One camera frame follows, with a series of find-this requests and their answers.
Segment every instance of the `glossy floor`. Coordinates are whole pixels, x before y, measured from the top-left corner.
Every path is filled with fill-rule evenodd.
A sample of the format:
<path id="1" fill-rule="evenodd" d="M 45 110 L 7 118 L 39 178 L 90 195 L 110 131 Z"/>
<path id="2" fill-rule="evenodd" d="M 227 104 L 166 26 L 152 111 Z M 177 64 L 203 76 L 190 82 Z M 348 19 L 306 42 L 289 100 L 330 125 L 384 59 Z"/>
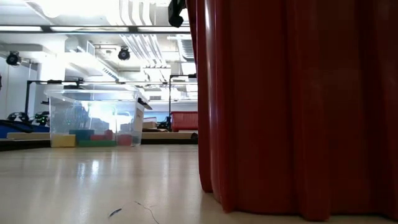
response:
<path id="1" fill-rule="evenodd" d="M 197 146 L 0 152 L 0 223 L 304 222 L 224 214 L 212 195 L 201 191 L 198 175 Z M 379 217 L 330 221 L 393 223 Z"/>

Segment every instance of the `black equipment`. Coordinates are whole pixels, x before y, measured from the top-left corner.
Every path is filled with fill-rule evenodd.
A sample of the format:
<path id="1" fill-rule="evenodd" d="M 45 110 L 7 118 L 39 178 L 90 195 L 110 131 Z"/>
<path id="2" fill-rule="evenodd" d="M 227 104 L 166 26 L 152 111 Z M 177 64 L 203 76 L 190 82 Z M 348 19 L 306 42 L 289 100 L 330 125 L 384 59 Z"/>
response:
<path id="1" fill-rule="evenodd" d="M 50 112 L 44 111 L 35 115 L 35 121 L 39 126 L 45 126 L 49 121 Z"/>
<path id="2" fill-rule="evenodd" d="M 128 47 L 121 47 L 121 50 L 118 54 L 120 60 L 129 60 L 130 59 L 130 52 Z"/>
<path id="3" fill-rule="evenodd" d="M 29 117 L 24 112 L 15 112 L 8 115 L 7 120 L 15 121 L 15 119 L 19 118 L 22 122 L 31 124 L 33 121 L 29 121 Z"/>
<path id="4" fill-rule="evenodd" d="M 180 27 L 184 19 L 180 16 L 182 9 L 187 6 L 185 0 L 172 0 L 169 4 L 169 24 L 174 27 Z"/>
<path id="5" fill-rule="evenodd" d="M 20 66 L 22 63 L 22 59 L 19 56 L 19 52 L 10 52 L 10 55 L 8 55 L 7 64 L 12 65 L 12 66 Z"/>

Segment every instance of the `yellow foam block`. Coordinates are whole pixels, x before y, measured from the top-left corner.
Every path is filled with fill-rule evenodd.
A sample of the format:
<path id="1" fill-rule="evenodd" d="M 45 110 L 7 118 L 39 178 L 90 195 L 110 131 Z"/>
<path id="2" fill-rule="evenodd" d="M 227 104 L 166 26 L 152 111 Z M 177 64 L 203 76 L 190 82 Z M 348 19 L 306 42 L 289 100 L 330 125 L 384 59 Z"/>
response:
<path id="1" fill-rule="evenodd" d="M 76 135 L 53 134 L 51 136 L 51 147 L 76 147 Z"/>

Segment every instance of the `cardboard box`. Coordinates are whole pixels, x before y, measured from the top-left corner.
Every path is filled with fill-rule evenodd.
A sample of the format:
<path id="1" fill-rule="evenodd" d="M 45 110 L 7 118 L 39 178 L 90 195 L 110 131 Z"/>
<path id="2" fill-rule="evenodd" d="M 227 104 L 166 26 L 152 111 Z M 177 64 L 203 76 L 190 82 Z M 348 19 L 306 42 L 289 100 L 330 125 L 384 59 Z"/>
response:
<path id="1" fill-rule="evenodd" d="M 195 133 L 142 133 L 143 139 L 191 139 Z"/>
<path id="2" fill-rule="evenodd" d="M 7 133 L 7 138 L 16 140 L 50 140 L 50 133 Z"/>
<path id="3" fill-rule="evenodd" d="M 157 128 L 157 124 L 156 122 L 153 121 L 149 121 L 149 122 L 144 122 L 144 124 L 142 125 L 142 128 Z"/>

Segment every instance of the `colorful foam block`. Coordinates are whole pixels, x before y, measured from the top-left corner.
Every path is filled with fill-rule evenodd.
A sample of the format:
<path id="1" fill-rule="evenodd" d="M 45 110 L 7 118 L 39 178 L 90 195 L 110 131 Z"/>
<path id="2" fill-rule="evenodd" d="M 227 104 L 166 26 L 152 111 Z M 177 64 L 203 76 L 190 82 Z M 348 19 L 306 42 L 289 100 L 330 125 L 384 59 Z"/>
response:
<path id="1" fill-rule="evenodd" d="M 98 140 L 98 141 L 90 141 L 90 140 L 81 140 L 78 143 L 79 147 L 113 147 L 116 146 L 116 141 L 110 140 Z"/>
<path id="2" fill-rule="evenodd" d="M 121 134 L 118 136 L 118 146 L 131 146 L 132 136 L 130 134 Z"/>
<path id="3" fill-rule="evenodd" d="M 113 140 L 113 132 L 111 130 L 106 130 L 104 134 L 105 140 Z"/>
<path id="4" fill-rule="evenodd" d="M 76 136 L 74 134 L 53 134 L 51 147 L 76 147 Z"/>
<path id="5" fill-rule="evenodd" d="M 100 141 L 100 140 L 107 140 L 104 134 L 94 134 L 90 136 L 90 140 L 92 141 Z"/>
<path id="6" fill-rule="evenodd" d="M 69 130 L 69 134 L 76 135 L 76 142 L 90 140 L 90 136 L 94 135 L 94 130 Z"/>

